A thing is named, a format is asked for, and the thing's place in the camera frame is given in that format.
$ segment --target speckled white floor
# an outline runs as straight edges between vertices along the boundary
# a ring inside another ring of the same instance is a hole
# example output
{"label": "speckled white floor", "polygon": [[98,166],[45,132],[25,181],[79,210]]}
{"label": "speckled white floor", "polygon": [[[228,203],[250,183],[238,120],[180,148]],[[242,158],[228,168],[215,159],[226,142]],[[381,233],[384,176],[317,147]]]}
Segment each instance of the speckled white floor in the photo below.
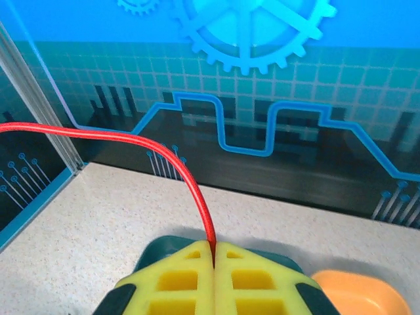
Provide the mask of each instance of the speckled white floor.
{"label": "speckled white floor", "polygon": [[[287,255],[307,274],[382,278],[420,314],[420,231],[203,188],[222,240]],[[183,182],[90,164],[0,254],[2,314],[91,314],[146,245],[204,238]]]}

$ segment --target gear teeth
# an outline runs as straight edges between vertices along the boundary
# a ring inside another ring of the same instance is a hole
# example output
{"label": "gear teeth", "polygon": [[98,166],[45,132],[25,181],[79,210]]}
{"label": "gear teeth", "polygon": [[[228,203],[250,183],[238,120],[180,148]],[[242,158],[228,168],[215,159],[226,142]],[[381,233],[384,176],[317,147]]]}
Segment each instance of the gear teeth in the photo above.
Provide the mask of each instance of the gear teeth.
{"label": "gear teeth", "polygon": [[207,56],[207,63],[214,64],[216,62],[216,58],[212,56]]}
{"label": "gear teeth", "polygon": [[193,44],[192,45],[192,47],[191,47],[191,50],[192,50],[192,52],[193,53],[198,53],[201,49],[200,49],[200,46],[199,45],[197,45],[197,44]]}
{"label": "gear teeth", "polygon": [[242,75],[249,75],[249,67],[241,67]]}
{"label": "gear teeth", "polygon": [[286,59],[285,58],[283,58],[283,59],[281,59],[281,60],[279,60],[279,61],[277,61],[276,62],[276,64],[281,68],[281,69],[284,69],[284,68],[286,68],[287,67],[287,62],[286,62]]}
{"label": "gear teeth", "polygon": [[302,46],[296,47],[293,52],[299,57],[303,57],[304,55],[306,55],[306,50]]}
{"label": "gear teeth", "polygon": [[[253,74],[255,68],[258,68],[260,73],[267,74],[268,67],[274,63],[277,64],[280,69],[286,68],[286,58],[291,54],[295,54],[298,57],[305,56],[306,51],[303,48],[303,44],[308,38],[315,40],[322,38],[323,33],[317,27],[319,22],[323,17],[332,18],[337,14],[337,9],[329,4],[330,1],[331,0],[316,0],[311,13],[311,17],[313,18],[309,21],[310,25],[308,25],[306,31],[301,33],[303,36],[300,36],[300,38],[294,37],[290,42],[286,43],[283,47],[279,47],[279,49],[276,49],[274,52],[253,58],[252,66],[249,64],[248,60],[241,58],[241,56],[232,56],[231,54],[226,54],[225,52],[212,47],[207,42],[206,38],[192,29],[190,27],[191,18],[184,7],[184,1],[173,1],[173,10],[171,10],[170,15],[173,19],[180,22],[179,35],[184,38],[190,38],[193,42],[191,46],[192,51],[194,53],[203,51],[207,55],[208,64],[213,65],[217,61],[222,64],[222,68],[225,72],[230,72],[232,71],[232,68],[235,68],[235,72],[240,71],[242,75],[249,75],[249,73]],[[237,47],[236,43],[230,43],[229,45]]]}
{"label": "gear teeth", "polygon": [[325,5],[324,16],[326,18],[333,18],[337,14],[337,9],[332,5]]}
{"label": "gear teeth", "polygon": [[232,70],[231,64],[223,64],[223,71],[230,72],[230,70]]}
{"label": "gear teeth", "polygon": [[144,4],[142,7],[141,5],[130,5],[123,0],[118,0],[117,5],[119,7],[123,7],[125,12],[130,11],[131,14],[139,16],[149,15],[152,11],[154,11],[159,4],[159,0],[149,0],[147,3]]}
{"label": "gear teeth", "polygon": [[260,70],[261,74],[267,74],[268,73],[268,66],[266,64],[264,66],[259,66],[258,70]]}
{"label": "gear teeth", "polygon": [[309,34],[310,38],[313,38],[315,40],[319,40],[322,37],[322,32],[319,28],[316,28],[311,34]]}

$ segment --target orange cup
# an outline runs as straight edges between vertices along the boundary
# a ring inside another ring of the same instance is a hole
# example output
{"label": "orange cup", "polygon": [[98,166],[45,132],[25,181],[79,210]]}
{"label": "orange cup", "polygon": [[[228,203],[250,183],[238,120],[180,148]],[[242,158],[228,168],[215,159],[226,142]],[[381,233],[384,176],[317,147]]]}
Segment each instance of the orange cup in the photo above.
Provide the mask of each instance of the orange cup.
{"label": "orange cup", "polygon": [[411,315],[402,296],[382,280],[338,270],[312,275],[341,315]]}

